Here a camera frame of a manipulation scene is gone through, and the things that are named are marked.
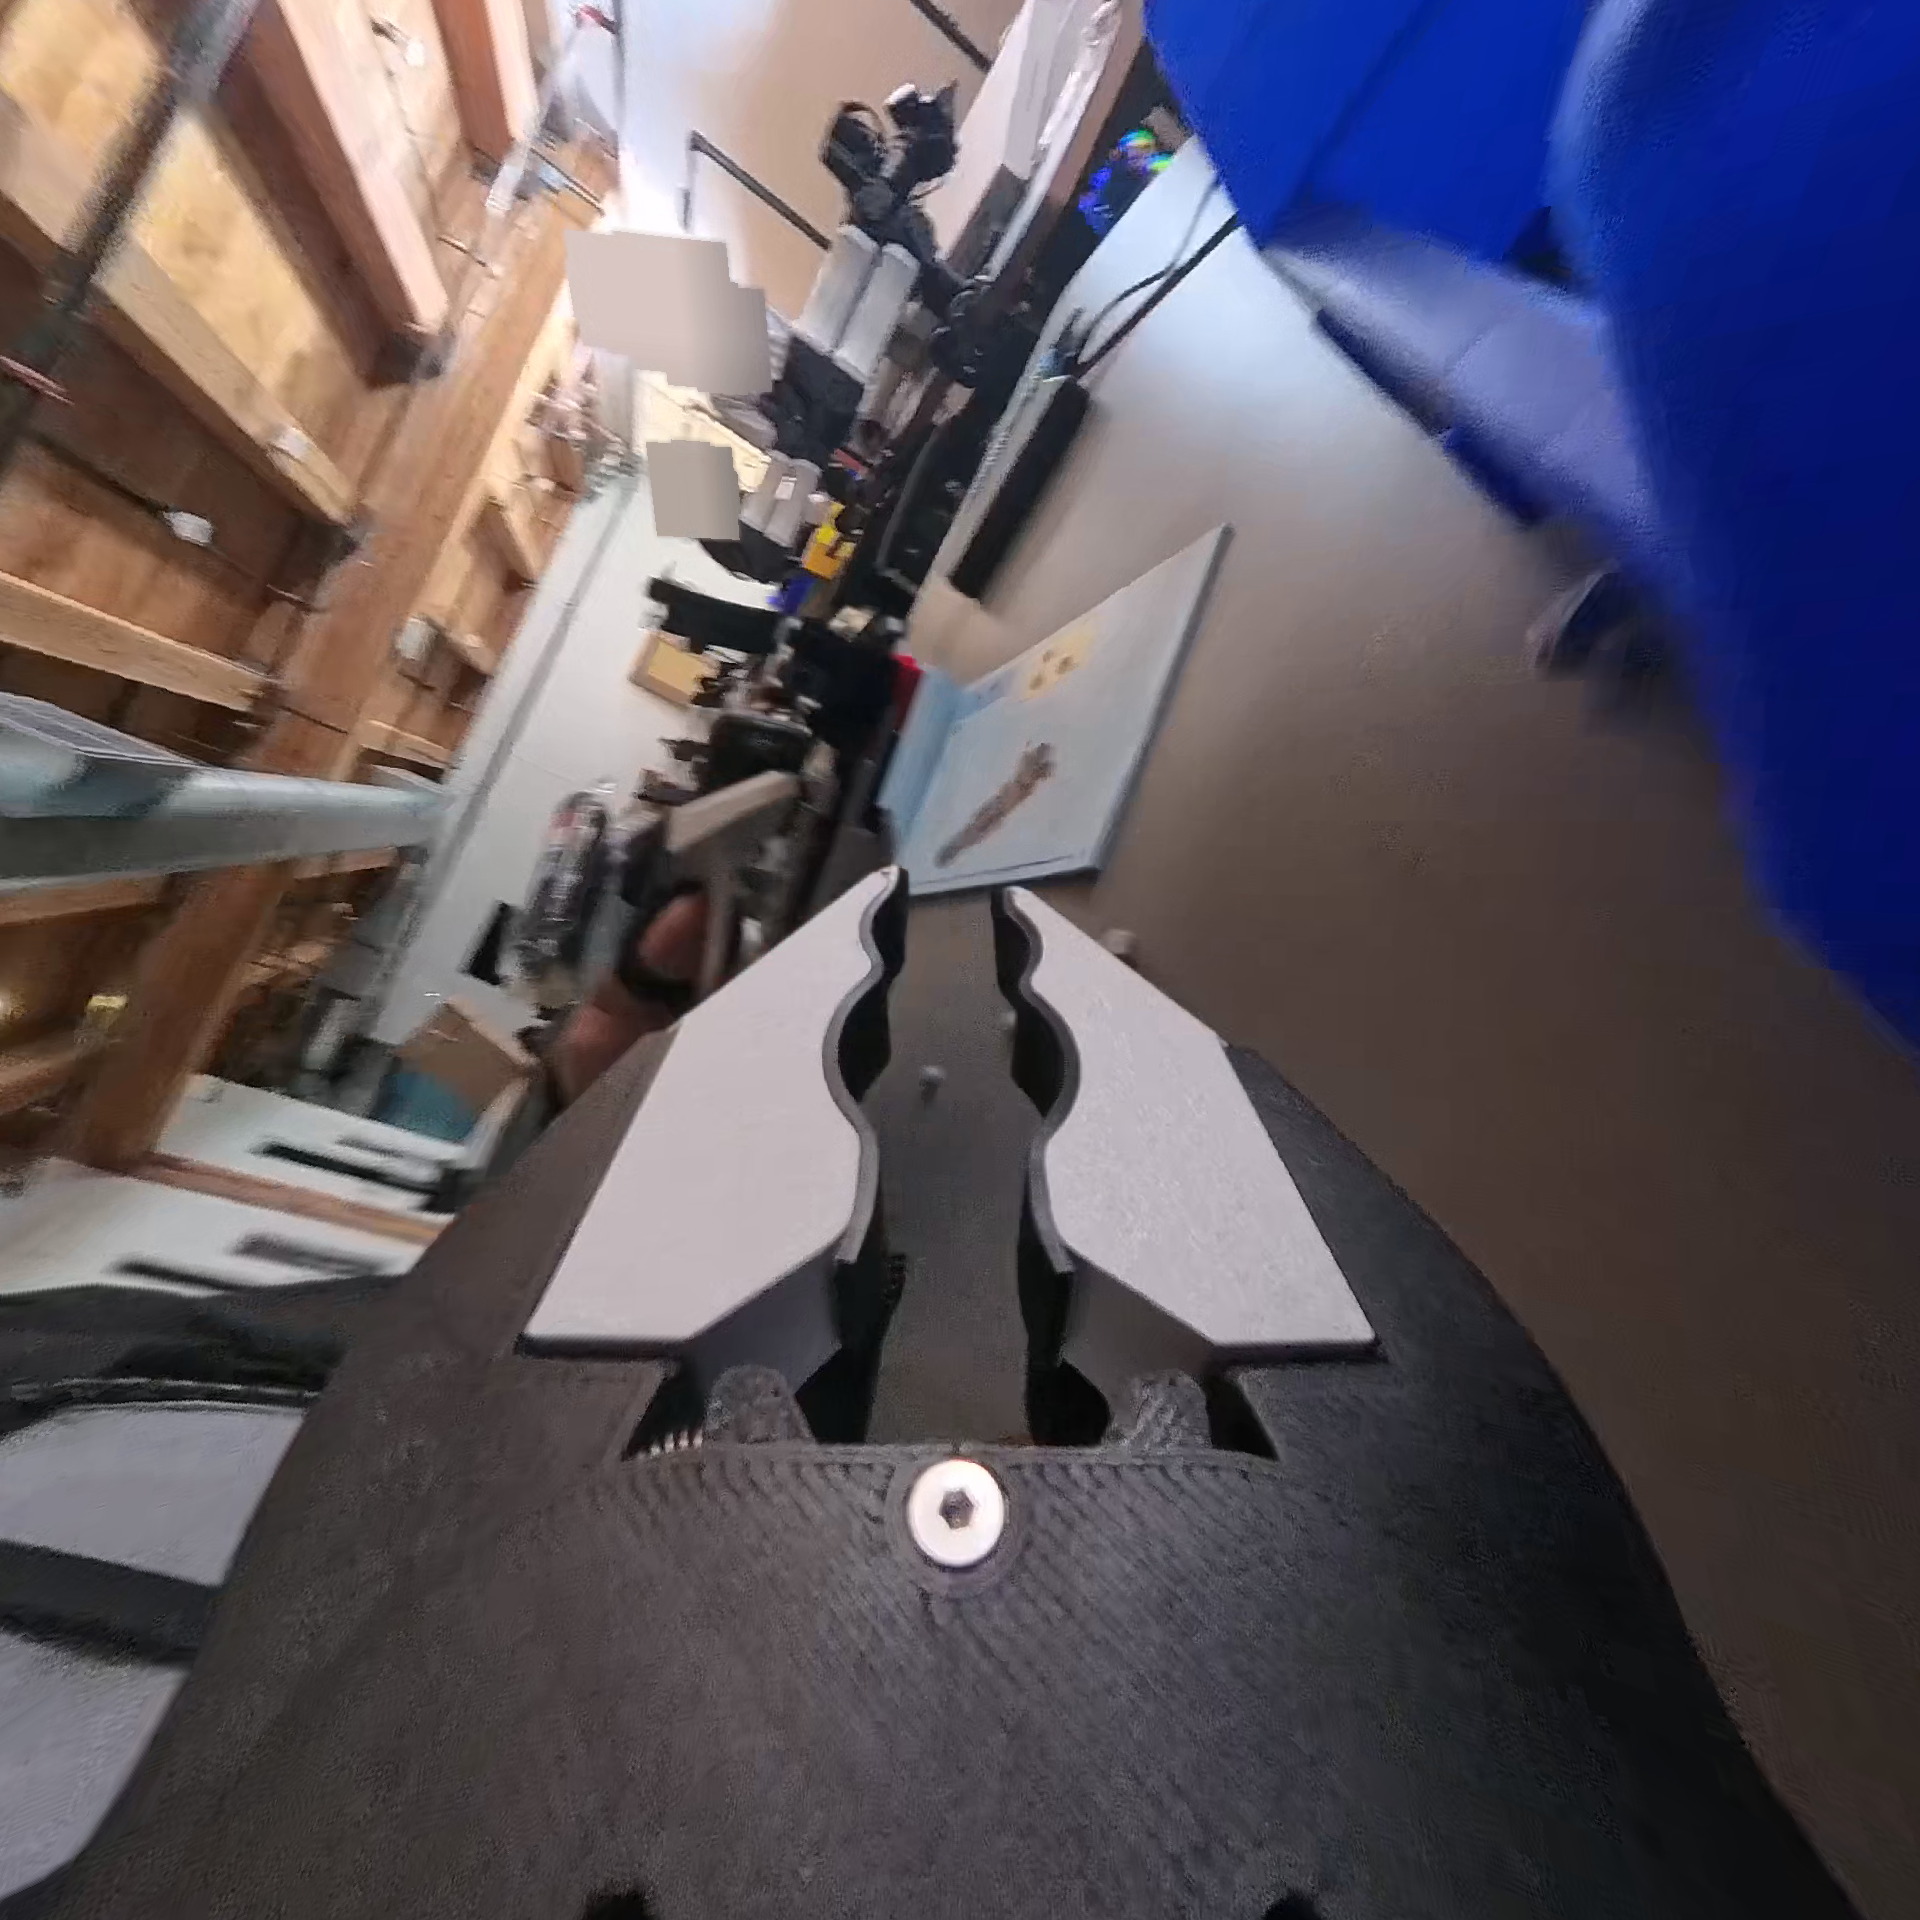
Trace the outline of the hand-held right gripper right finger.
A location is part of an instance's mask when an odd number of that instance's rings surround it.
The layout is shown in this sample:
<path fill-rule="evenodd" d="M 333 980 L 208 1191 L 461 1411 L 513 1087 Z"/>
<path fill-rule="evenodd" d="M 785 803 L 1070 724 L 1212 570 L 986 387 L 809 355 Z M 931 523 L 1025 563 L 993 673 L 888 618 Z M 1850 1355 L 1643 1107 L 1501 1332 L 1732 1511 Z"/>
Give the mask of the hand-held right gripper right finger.
<path fill-rule="evenodd" d="M 1025 886 L 993 898 L 1025 1155 L 1037 1377 L 1357 1358 L 1376 1330 L 1227 1045 Z"/>

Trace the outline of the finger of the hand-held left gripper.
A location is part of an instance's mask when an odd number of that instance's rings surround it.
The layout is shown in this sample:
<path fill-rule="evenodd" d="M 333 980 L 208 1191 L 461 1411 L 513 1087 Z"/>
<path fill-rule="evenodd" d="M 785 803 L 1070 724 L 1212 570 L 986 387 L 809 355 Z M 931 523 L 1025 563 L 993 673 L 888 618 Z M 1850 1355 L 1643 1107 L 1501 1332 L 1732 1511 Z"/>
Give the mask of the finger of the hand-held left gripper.
<path fill-rule="evenodd" d="M 789 772 L 761 772 L 722 786 L 664 821 L 661 852 L 674 875 L 722 883 L 750 869 L 768 842 L 787 827 L 803 793 Z"/>

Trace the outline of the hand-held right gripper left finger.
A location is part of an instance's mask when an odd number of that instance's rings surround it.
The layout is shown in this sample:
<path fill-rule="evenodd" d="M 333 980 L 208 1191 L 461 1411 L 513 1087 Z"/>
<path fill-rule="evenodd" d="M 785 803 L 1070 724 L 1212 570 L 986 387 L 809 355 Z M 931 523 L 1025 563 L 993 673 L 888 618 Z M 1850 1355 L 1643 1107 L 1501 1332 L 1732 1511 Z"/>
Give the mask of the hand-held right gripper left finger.
<path fill-rule="evenodd" d="M 539 1358 L 738 1365 L 803 1386 L 889 1321 L 881 1148 L 907 874 L 884 867 L 707 996 L 664 1050 L 533 1307 Z"/>

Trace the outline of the blue plastic bin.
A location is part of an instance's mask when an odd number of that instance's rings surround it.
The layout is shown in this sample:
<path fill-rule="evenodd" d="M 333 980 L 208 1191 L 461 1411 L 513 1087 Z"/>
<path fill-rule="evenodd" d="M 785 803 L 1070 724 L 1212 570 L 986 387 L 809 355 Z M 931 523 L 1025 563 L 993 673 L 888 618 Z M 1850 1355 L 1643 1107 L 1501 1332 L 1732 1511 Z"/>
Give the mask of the blue plastic bin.
<path fill-rule="evenodd" d="M 1146 4 L 1265 266 L 1683 635 L 1749 869 L 1918 1020 L 1918 4 Z"/>

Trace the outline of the person's left hand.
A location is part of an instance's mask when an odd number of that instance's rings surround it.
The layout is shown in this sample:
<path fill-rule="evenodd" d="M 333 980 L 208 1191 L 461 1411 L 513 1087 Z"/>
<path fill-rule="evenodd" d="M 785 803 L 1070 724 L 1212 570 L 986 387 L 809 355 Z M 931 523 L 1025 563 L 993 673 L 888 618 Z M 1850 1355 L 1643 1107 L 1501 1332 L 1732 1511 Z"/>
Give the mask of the person's left hand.
<path fill-rule="evenodd" d="M 688 883 L 626 910 L 612 962 L 544 1050 L 554 1114 L 579 1101 L 641 1039 L 690 1010 L 702 995 L 708 919 L 708 892 Z"/>

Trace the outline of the toy instruction booklet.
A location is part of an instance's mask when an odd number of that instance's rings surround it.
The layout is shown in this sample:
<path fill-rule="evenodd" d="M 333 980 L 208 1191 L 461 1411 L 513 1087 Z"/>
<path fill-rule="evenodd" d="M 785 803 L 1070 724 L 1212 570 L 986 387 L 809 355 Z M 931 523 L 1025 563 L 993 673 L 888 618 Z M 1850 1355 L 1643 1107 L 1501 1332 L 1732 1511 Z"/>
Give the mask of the toy instruction booklet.
<path fill-rule="evenodd" d="M 1100 874 L 1230 547 L 1218 523 L 972 684 L 922 670 L 876 796 L 913 898 Z"/>

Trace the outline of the black power bank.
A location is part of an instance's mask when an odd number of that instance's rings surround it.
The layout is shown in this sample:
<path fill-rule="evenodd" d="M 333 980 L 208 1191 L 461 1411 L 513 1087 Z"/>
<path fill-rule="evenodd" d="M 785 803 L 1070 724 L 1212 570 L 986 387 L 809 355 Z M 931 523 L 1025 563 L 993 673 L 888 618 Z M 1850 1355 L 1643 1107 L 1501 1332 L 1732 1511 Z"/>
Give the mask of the black power bank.
<path fill-rule="evenodd" d="M 1076 444 L 1088 406 L 1080 375 L 1041 375 L 1021 387 L 949 530 L 944 574 L 958 594 L 988 594 Z"/>

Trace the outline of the computer case with coloured lights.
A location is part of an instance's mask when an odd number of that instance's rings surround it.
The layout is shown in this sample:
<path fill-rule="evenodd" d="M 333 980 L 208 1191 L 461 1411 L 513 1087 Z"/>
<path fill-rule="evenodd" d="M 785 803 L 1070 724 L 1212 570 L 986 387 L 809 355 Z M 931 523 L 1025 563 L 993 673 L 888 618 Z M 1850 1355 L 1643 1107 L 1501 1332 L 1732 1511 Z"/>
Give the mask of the computer case with coloured lights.
<path fill-rule="evenodd" d="M 1088 173 L 1080 210 L 1091 229 L 1106 230 L 1170 167 L 1184 138 L 1166 138 L 1152 122 L 1123 131 Z"/>

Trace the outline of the silver ventilation duct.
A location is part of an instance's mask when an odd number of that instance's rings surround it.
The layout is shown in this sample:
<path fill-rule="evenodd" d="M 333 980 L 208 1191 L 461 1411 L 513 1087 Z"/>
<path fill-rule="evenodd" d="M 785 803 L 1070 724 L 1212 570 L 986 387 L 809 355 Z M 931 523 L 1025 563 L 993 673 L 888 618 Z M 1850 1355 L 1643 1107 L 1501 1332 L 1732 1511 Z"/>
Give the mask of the silver ventilation duct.
<path fill-rule="evenodd" d="M 444 793 L 211 767 L 18 695 L 2 697 L 2 898 L 110 879 L 429 846 Z"/>

